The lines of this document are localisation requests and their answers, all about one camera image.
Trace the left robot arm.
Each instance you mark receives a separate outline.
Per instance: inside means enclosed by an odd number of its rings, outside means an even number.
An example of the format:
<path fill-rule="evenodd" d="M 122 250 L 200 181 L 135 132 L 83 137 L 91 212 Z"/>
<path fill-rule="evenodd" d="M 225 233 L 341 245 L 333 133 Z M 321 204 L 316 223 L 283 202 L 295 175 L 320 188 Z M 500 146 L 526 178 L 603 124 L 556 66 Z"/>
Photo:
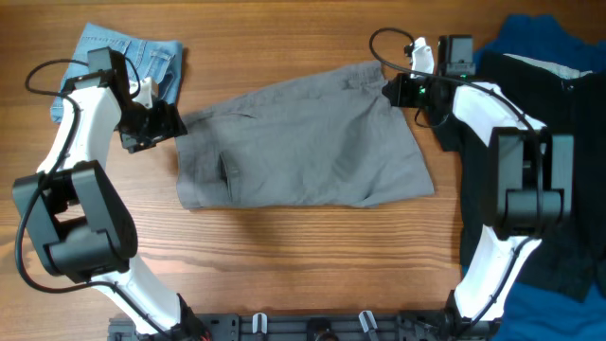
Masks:
<path fill-rule="evenodd" d="M 105 172 L 114 133 L 124 149 L 137 153 L 187 129 L 150 80 L 129 80 L 133 64 L 120 52 L 94 49 L 83 64 L 87 74 L 67 80 L 56 95 L 63 115 L 48 156 L 13 184 L 21 216 L 18 273 L 29 287 L 55 293 L 27 272 L 23 239 L 30 238 L 46 272 L 71 280 L 59 293 L 100 291 L 133 321 L 140 340 L 201 340 L 204 324 L 138 256 L 134 220 Z"/>

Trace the grey cotton shorts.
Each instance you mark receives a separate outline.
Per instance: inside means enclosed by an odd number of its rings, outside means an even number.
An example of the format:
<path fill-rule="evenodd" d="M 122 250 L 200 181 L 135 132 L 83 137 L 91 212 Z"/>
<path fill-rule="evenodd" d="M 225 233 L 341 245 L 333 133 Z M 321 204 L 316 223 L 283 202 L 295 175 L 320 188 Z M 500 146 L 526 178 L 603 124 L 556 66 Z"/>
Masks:
<path fill-rule="evenodd" d="M 376 206 L 434 186 L 382 67 L 284 81 L 185 117 L 176 185 L 186 209 Z"/>

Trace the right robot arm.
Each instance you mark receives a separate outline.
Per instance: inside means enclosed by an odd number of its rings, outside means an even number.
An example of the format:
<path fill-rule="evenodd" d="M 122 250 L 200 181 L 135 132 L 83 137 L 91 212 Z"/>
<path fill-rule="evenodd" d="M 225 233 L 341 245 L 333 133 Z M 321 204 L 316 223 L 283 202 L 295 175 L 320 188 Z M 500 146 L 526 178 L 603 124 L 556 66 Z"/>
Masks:
<path fill-rule="evenodd" d="M 472 37 L 441 37 L 442 64 L 424 39 L 404 48 L 408 67 L 389 63 L 397 77 L 384 88 L 392 104 L 446 108 L 436 126 L 455 117 L 488 149 L 482 231 L 468 272 L 439 314 L 450 335 L 483 335 L 504 313 L 509 290 L 547 230 L 570 215 L 574 138 L 551 134 L 523 114 L 493 83 L 472 81 Z"/>

